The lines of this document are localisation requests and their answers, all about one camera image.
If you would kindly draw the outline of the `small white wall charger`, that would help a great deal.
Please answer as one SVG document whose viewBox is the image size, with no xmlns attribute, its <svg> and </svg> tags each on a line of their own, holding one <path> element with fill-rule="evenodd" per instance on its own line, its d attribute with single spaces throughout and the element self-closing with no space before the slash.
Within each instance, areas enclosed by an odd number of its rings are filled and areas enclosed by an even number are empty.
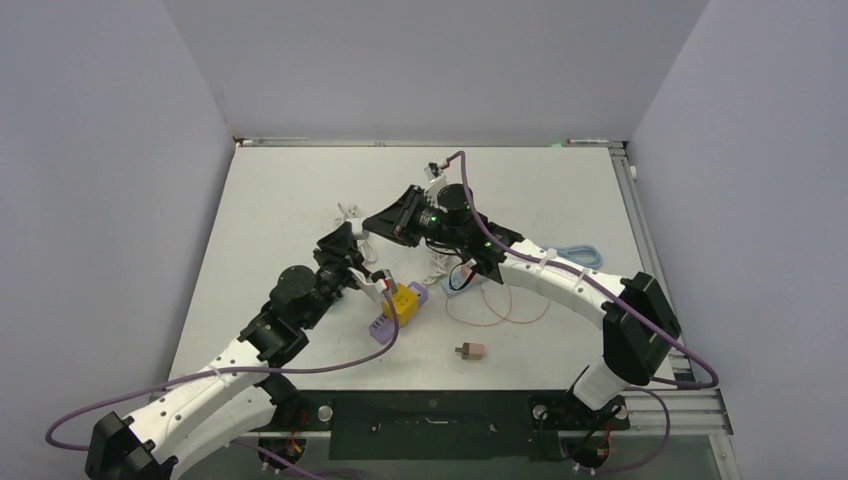
<svg viewBox="0 0 848 480">
<path fill-rule="evenodd" d="M 364 241 L 368 238 L 369 233 L 363 227 L 361 218 L 352 218 L 348 220 L 351 226 L 352 236 L 357 241 Z"/>
</svg>

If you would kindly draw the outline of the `yellow cube socket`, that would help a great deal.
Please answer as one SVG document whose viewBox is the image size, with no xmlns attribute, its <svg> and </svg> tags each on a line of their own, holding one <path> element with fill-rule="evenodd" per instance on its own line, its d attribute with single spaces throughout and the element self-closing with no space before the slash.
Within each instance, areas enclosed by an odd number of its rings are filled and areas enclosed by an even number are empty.
<svg viewBox="0 0 848 480">
<path fill-rule="evenodd" d="M 404 327 L 417 314 L 421 299 L 420 292 L 412 284 L 398 284 L 391 296 L 392 303 L 383 301 L 383 314 L 389 320 L 397 318 L 398 326 Z"/>
</svg>

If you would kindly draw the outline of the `light blue power strip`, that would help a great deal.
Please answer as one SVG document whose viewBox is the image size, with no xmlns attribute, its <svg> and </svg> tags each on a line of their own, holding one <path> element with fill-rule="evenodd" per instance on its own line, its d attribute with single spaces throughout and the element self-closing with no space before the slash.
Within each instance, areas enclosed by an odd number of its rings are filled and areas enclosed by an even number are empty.
<svg viewBox="0 0 848 480">
<path fill-rule="evenodd" d="M 439 283 L 447 298 L 461 295 L 487 281 L 487 278 L 473 272 L 465 282 L 460 283 L 458 273 L 454 272 L 450 277 L 444 277 Z"/>
</svg>

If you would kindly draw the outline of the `purple power strip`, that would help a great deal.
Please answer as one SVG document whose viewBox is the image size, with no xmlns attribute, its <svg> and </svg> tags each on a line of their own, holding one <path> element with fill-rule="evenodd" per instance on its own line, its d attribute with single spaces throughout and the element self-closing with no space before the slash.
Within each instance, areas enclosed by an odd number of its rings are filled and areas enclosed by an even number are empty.
<svg viewBox="0 0 848 480">
<path fill-rule="evenodd" d="M 410 282 L 421 294 L 422 299 L 420 301 L 420 308 L 418 312 L 421 310 L 422 306 L 427 302 L 429 293 L 426 286 L 418 282 Z M 389 320 L 383 314 L 383 311 L 380 315 L 378 315 L 372 323 L 368 326 L 368 333 L 371 338 L 377 341 L 381 345 L 387 345 L 391 339 L 394 337 L 395 332 L 398 328 L 402 328 L 398 326 L 397 318 L 393 318 Z"/>
</svg>

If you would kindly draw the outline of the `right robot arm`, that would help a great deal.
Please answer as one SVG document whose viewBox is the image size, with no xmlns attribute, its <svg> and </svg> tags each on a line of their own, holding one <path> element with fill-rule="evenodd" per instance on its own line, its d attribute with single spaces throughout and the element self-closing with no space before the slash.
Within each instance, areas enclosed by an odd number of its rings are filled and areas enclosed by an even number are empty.
<svg viewBox="0 0 848 480">
<path fill-rule="evenodd" d="M 429 242 L 472 264 L 473 272 L 534 292 L 568 308 L 602 334 L 600 358 L 581 373 L 565 401 L 567 419 L 589 428 L 625 388 L 646 386 L 681 334 L 680 324 L 657 280 L 605 274 L 565 260 L 520 233 L 474 212 L 460 184 L 431 202 L 410 186 L 389 207 L 366 218 L 365 231 L 398 245 Z"/>
</svg>

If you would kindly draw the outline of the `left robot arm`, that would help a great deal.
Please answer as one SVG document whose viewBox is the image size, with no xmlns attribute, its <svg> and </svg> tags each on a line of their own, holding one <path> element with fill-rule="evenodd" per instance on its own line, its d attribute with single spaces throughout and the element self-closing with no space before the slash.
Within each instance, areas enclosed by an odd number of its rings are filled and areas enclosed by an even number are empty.
<svg viewBox="0 0 848 480">
<path fill-rule="evenodd" d="M 298 391 L 282 372 L 344 293 L 370 273 L 351 222 L 320 239 L 318 267 L 285 269 L 268 301 L 206 366 L 170 381 L 158 399 L 95 424 L 85 473 L 91 479 L 176 479 L 229 441 L 268 425 L 289 428 Z"/>
</svg>

